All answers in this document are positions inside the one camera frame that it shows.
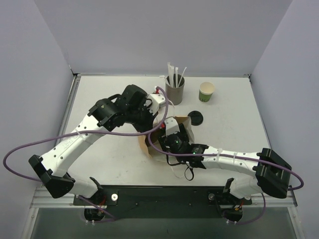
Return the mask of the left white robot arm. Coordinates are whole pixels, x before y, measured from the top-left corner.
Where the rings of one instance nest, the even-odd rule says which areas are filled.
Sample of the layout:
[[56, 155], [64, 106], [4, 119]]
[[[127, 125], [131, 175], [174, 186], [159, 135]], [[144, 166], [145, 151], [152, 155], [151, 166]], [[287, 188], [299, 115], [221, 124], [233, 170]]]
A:
[[72, 177], [68, 169], [94, 142], [103, 135], [93, 131], [111, 132], [126, 123], [137, 132], [145, 132], [153, 127], [158, 106], [151, 94], [136, 85], [128, 85], [122, 94], [115, 94], [98, 100], [66, 138], [42, 156], [33, 155], [29, 164], [53, 198], [67, 193], [80, 194], [91, 205], [102, 200], [98, 182], [93, 178]]

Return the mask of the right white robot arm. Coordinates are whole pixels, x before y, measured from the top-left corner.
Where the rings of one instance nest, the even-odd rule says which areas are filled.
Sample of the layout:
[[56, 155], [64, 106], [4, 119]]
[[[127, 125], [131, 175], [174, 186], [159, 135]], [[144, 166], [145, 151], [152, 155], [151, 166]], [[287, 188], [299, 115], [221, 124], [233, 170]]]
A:
[[162, 151], [174, 156], [189, 170], [222, 169], [247, 175], [247, 178], [227, 180], [227, 193], [237, 199], [257, 193], [284, 199], [287, 196], [291, 166], [275, 151], [263, 148], [261, 152], [232, 152], [206, 144], [190, 143], [184, 126], [173, 130], [161, 128], [157, 133]]

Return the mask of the brown paper bag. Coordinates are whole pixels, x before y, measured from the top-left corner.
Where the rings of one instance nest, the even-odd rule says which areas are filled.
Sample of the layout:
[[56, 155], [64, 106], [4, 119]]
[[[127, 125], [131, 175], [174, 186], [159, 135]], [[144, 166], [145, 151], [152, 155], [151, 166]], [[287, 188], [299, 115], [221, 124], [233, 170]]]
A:
[[[175, 154], [187, 153], [190, 149], [190, 143], [193, 143], [194, 141], [194, 135], [191, 129], [191, 117], [189, 116], [168, 117], [153, 133], [155, 136], [155, 143], [158, 143], [161, 146], [161, 150], [164, 152]], [[152, 158], [150, 148], [153, 147], [150, 145], [147, 135], [138, 136], [138, 142], [142, 152], [149, 158]], [[177, 176], [173, 170], [173, 166], [182, 164], [179, 159], [177, 161], [179, 163], [170, 164], [169, 156], [166, 155], [166, 162], [169, 164], [174, 176], [176, 178], [182, 178], [183, 176]]]

